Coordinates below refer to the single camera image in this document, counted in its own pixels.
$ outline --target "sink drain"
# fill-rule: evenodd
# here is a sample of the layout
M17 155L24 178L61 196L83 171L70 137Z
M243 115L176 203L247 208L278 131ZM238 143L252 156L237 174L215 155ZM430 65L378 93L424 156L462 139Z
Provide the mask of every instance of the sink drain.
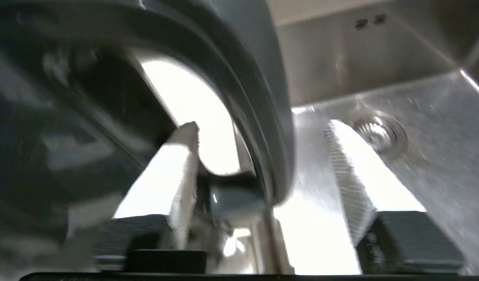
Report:
M393 118L375 112L352 123L354 130L383 158L393 160L406 149L407 137Z

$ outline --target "sink basin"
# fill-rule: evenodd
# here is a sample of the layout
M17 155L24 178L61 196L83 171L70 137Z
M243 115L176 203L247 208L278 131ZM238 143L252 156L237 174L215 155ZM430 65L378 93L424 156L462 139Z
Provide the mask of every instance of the sink basin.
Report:
M479 0L382 2L277 33L297 156L275 217L295 273L361 273L323 131L378 114L404 131L384 163L479 275Z

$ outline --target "sink wall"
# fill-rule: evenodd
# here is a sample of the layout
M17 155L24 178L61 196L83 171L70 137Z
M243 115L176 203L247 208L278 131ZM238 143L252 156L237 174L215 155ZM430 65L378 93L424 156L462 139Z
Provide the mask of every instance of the sink wall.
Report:
M479 0L379 2L277 33L291 103L305 105L464 66L479 38Z

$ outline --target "screw hole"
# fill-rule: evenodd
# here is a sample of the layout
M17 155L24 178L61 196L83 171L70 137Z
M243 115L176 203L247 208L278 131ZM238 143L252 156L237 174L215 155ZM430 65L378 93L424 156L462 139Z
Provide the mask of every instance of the screw hole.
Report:
M375 23L376 25L382 25L385 23L386 19L387 19L386 14L377 14L375 16L375 19L373 20L373 23Z
M356 29L357 30L361 30L361 29L363 29L367 26L368 26L368 20L366 20L366 19L356 21Z

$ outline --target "drain strainer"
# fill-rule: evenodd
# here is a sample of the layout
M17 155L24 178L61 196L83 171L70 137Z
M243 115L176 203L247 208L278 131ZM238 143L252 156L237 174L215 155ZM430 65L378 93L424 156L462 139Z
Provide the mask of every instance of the drain strainer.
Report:
M388 160L400 156L407 147L406 132L402 126L381 112L363 116L352 126L378 155Z

